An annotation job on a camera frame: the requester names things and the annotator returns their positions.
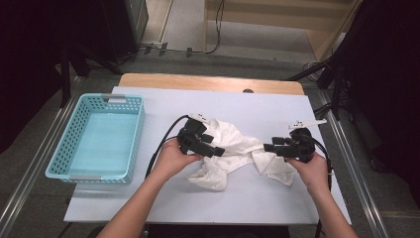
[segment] person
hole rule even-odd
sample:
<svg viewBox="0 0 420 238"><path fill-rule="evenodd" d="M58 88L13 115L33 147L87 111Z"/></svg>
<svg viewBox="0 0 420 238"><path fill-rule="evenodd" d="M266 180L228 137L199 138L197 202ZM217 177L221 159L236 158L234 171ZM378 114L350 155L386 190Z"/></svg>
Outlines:
<svg viewBox="0 0 420 238"><path fill-rule="evenodd" d="M165 182L189 164L201 159L202 156L197 154L183 155L176 139L164 143L149 176L106 224L98 237L140 237L149 212ZM294 159L286 160L297 169L306 184L317 207L326 236L357 237L328 188L325 159L315 152L313 159L307 164Z"/></svg>

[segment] forearm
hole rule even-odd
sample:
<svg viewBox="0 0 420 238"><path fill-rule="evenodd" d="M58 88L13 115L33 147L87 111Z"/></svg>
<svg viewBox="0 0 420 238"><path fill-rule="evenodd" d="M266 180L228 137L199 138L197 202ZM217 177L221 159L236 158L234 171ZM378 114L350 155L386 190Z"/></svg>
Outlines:
<svg viewBox="0 0 420 238"><path fill-rule="evenodd" d="M328 190L310 193L328 238L358 237Z"/></svg>
<svg viewBox="0 0 420 238"><path fill-rule="evenodd" d="M151 173L98 237L139 237L165 178Z"/></svg>

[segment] teal plastic basket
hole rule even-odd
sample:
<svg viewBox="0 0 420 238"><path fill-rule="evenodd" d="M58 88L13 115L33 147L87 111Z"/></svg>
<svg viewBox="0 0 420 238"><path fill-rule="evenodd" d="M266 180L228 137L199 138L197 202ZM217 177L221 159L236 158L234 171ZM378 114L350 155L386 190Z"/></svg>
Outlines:
<svg viewBox="0 0 420 238"><path fill-rule="evenodd" d="M65 182L130 182L144 121L141 96L81 95L46 176Z"/></svg>

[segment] crumpled white garment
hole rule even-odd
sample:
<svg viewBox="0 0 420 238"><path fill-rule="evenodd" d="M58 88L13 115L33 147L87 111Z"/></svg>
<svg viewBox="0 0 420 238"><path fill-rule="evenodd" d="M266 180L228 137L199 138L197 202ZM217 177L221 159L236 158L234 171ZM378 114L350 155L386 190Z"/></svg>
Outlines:
<svg viewBox="0 0 420 238"><path fill-rule="evenodd" d="M213 147L225 149L222 157L205 157L203 166L188 180L199 186L223 190L228 183L228 174L238 168L255 163L260 175L266 175L283 184L291 185L295 168L279 158L275 153L268 153L263 149L263 141L249 136L244 136L233 124L210 120L210 125L205 124L207 135L214 139L210 144Z"/></svg>

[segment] tabletop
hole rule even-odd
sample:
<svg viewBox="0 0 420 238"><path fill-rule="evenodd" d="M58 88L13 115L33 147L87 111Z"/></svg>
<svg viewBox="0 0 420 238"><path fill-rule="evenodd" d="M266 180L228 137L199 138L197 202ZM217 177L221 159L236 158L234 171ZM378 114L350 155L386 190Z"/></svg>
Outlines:
<svg viewBox="0 0 420 238"><path fill-rule="evenodd" d="M187 89L170 89L182 85ZM242 93L244 89L259 93ZM309 100L298 82L130 73L122 76L120 86L115 87L113 93L140 94L145 98L144 136L133 181L128 186L78 184L65 221L109 220L142 183L150 155L179 114L203 113L231 122L245 135L264 141L286 134L287 123L293 123L295 119L314 119ZM310 130L322 143L318 128ZM213 191L187 180L201 167L200 163L188 166L166 183L148 217L149 223L290 225L315 224L318 220L316 207L298 174L292 186L287 186L259 175L255 165L246 165L228 174L225 190ZM334 177L332 193L350 221Z"/></svg>

